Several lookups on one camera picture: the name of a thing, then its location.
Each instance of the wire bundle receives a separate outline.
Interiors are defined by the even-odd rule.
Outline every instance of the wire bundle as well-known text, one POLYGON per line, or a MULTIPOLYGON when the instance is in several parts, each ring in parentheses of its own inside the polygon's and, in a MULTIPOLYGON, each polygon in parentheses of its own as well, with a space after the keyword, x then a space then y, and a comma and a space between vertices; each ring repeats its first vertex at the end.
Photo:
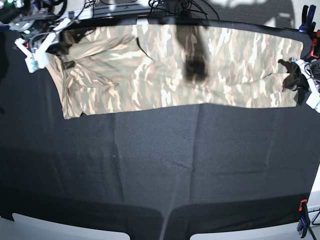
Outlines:
MULTIPOLYGON (((217 13, 217 11, 205 0, 202 0, 205 4, 207 4, 216 14, 217 19, 220 20, 219 14, 217 13)), ((156 10, 159 11, 163 11, 165 13, 167 13, 166 17, 170 17, 170 16, 174 16, 174 17, 178 17, 180 12, 182 11, 190 11, 190 12, 195 12, 195 13, 201 13, 204 14, 205 18, 208 19, 208 14, 202 9, 201 6, 199 6, 199 4, 197 4, 194 0, 176 0, 176 6, 175 6, 175 11, 169 11, 167 9, 164 8, 159 8, 160 4, 162 4, 163 0, 149 0, 148 4, 150 6, 150 15, 153 12, 156 15, 162 16, 158 13, 156 13, 156 10)))

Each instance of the camouflage pants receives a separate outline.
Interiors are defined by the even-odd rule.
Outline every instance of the camouflage pants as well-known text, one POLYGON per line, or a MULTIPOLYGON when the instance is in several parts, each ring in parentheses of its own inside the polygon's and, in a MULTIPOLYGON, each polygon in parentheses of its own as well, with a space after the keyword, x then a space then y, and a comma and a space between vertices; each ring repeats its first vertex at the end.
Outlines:
POLYGON ((49 54, 63 117, 191 104, 294 107, 284 88, 303 44, 221 27, 127 25, 64 33, 67 55, 49 54))

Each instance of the camouflage fabric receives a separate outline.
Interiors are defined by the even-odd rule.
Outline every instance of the camouflage fabric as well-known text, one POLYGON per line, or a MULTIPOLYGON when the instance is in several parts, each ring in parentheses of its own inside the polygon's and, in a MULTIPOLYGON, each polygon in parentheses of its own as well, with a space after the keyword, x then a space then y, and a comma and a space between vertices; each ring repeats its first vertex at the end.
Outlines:
POLYGON ((284 88, 303 44, 221 27, 124 25, 64 33, 68 55, 49 55, 63 117, 192 104, 294 107, 284 88))

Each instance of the black fabric sheet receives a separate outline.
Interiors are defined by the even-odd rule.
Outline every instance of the black fabric sheet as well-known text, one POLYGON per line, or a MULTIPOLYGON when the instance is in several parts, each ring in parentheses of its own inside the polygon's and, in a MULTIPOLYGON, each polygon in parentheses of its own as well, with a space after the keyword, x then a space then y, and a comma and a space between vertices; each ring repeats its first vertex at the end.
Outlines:
POLYGON ((18 213, 132 240, 187 240, 298 221, 320 157, 320 115, 305 103, 202 104, 64 120, 50 75, 28 73, 25 56, 13 49, 16 37, 0 33, 3 71, 7 66, 0 82, 3 218, 18 213))

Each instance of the white floor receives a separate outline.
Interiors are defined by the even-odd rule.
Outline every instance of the white floor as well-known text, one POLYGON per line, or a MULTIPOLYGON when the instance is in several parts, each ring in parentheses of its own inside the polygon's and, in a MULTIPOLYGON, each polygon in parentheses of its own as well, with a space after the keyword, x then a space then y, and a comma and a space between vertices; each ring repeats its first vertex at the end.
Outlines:
MULTIPOLYGON (((67 11, 80 10, 85 0, 68 0, 67 11)), ((129 3, 133 0, 102 0, 109 4, 129 3)), ((217 19, 215 13, 205 4, 204 0, 194 0, 205 12, 209 19, 217 19)), ((206 0, 218 12, 224 21, 242 22, 279 28, 299 28, 304 5, 315 5, 313 21, 320 29, 320 1, 319 0, 206 0)), ((137 3, 148 4, 148 0, 138 0, 137 3)))

